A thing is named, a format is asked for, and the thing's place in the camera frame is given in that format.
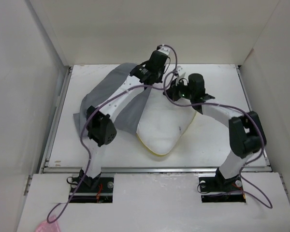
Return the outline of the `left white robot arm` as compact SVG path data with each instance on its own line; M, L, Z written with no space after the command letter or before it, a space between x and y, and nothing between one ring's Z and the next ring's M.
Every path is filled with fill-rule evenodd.
M74 122L88 152L79 183L89 192L98 188L104 150L117 130L136 132L151 90L162 82L169 53L170 49L161 45L139 65L119 65L83 98Z

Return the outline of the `grey pillowcase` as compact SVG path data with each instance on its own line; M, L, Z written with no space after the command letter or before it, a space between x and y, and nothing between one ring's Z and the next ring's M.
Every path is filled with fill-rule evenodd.
M90 106L96 107L102 104L115 93L135 66L135 63L123 63L117 66L110 71L97 86L84 96L81 101L80 112L73 114L74 124L78 134L81 133L87 120L87 109ZM139 121L151 92L151 89L148 87L142 88L141 90L142 92L135 96L129 104L123 108L113 122L116 129L128 132L132 135L136 134Z

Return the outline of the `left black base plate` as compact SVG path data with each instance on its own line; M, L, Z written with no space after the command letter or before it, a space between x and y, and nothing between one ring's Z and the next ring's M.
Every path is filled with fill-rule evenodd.
M113 177L100 177L98 183L92 189L84 181L80 187L73 194L76 189L80 177L68 177L67 183L70 185L70 192L68 199L72 197L70 203L112 203L114 178Z

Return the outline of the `white foam front board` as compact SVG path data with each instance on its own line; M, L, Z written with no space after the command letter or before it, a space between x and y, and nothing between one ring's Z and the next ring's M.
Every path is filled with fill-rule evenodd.
M112 203L71 203L66 174L33 176L20 232L48 213L63 232L289 232L290 204L277 173L246 173L245 203L203 203L195 174L116 174Z

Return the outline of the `white pillow yellow edge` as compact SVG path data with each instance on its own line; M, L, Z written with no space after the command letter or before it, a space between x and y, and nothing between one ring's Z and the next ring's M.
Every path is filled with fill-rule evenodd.
M191 107L168 101L161 90L150 91L137 127L137 137L152 154L167 155L186 132L196 116Z

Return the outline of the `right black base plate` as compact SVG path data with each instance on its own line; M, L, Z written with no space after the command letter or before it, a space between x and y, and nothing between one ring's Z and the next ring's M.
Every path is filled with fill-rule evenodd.
M202 203L246 203L241 179L220 182L215 176L199 177L198 192Z

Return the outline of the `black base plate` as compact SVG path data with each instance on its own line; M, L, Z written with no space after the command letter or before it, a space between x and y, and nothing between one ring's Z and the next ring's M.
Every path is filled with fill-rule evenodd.
M198 192L202 203L246 203L241 179L220 182L215 176L199 177Z
M80 177L68 177L67 183L70 185L70 192L68 199L72 197L70 203L112 203L114 178L113 177L100 177L98 183L92 189L84 181L80 187L73 194L76 189Z

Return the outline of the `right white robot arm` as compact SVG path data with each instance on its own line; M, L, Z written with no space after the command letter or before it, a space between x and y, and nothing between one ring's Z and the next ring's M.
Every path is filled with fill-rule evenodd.
M254 153L264 150L266 137L256 112L244 110L225 104L219 104L215 97L206 93L204 78L193 73L188 79L180 77L173 71L175 79L169 87L163 88L166 98L178 106L178 100L190 101L189 106L198 113L208 116L229 130L230 153L216 170L214 184L219 190L226 190L239 178L244 165L251 162Z

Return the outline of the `aluminium front rail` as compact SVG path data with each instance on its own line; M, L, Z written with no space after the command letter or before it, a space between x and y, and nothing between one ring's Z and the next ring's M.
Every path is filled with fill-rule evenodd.
M101 169L103 173L214 173L215 168L119 168L119 167L104 167ZM41 174L56 174L56 173L79 173L80 168L50 168L44 167L40 171ZM244 172L271 172L270 166L263 167L246 167Z

